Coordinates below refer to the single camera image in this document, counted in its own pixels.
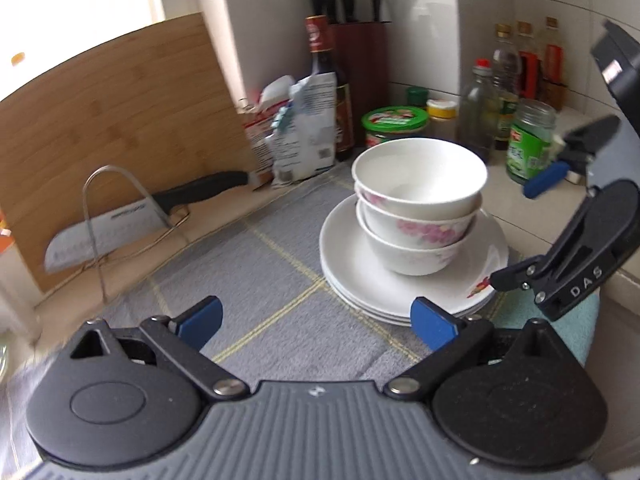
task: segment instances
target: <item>pink flower pattern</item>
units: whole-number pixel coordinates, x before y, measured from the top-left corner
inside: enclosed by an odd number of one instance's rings
[[[443,244],[445,246],[452,244],[458,237],[455,229],[452,229],[450,225],[446,224],[420,225],[416,222],[398,220],[398,229],[408,236],[420,237],[422,241],[427,241],[431,244]]]
[[[364,197],[367,199],[367,202],[373,205],[382,205],[383,203],[386,202],[386,200],[379,195],[368,193],[366,191],[364,191],[363,193],[364,193]]]

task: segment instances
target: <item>stacked plates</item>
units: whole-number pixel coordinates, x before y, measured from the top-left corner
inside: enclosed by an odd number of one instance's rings
[[[383,267],[356,218],[356,195],[340,202],[320,232],[320,261],[327,283],[348,305],[369,317],[410,326],[414,299],[424,296],[454,316],[468,316],[494,294],[488,284],[494,270],[507,265],[504,234],[484,210],[476,217],[456,259],[428,276],[405,276]]]

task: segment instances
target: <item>kitchen counter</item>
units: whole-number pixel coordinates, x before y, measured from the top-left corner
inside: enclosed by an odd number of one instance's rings
[[[590,118],[566,108],[558,120],[558,133],[567,132]],[[264,187],[251,192],[237,188],[212,200],[194,204],[191,218],[182,232],[190,243],[213,232],[229,222],[247,215],[294,187],[271,189]],[[544,253],[560,234],[574,210],[584,197],[584,186],[562,182],[555,189],[537,200],[528,200],[522,188],[513,182],[504,169],[504,154],[498,154],[489,167],[489,179],[483,191],[484,208],[500,223],[509,244],[524,256]],[[153,237],[141,240],[126,250],[118,250],[114,256],[132,253]],[[110,298],[128,290],[186,247],[183,238],[172,234],[151,250],[105,270],[107,292]],[[606,296],[640,314],[635,298],[640,294],[640,256],[635,254],[603,287]],[[152,280],[150,285],[156,290]],[[95,316],[102,307],[97,271],[89,269],[74,276],[58,290],[50,293],[36,307],[42,323],[42,335],[34,347],[13,337],[12,365],[39,358],[55,345],[66,340],[86,319]]]

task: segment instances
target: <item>white bowl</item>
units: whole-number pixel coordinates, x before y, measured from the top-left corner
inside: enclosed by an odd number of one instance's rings
[[[484,162],[440,139],[399,139],[363,152],[351,168],[369,203],[405,218],[469,215],[487,180]]]
[[[363,205],[364,219],[373,234],[385,242],[408,249],[439,249],[456,243],[465,234],[482,205],[482,196],[471,214],[453,220],[413,220],[394,215],[369,203],[356,184],[355,192]]]
[[[476,224],[473,222],[465,237],[453,245],[442,247],[441,249],[407,249],[385,242],[382,238],[373,234],[364,219],[364,204],[362,200],[358,200],[356,204],[356,216],[360,227],[367,235],[371,249],[380,260],[380,263],[389,270],[407,276],[426,276],[448,266],[458,256],[462,245],[468,238],[468,234]]]

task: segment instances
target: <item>cutting board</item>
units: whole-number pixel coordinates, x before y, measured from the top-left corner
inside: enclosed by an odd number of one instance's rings
[[[44,254],[57,232],[82,221],[82,186],[97,168],[121,166],[157,192],[257,167],[200,14],[45,72],[0,101],[0,124],[0,208],[43,291],[74,272],[46,274]],[[140,198],[116,174],[89,191],[92,216]]]

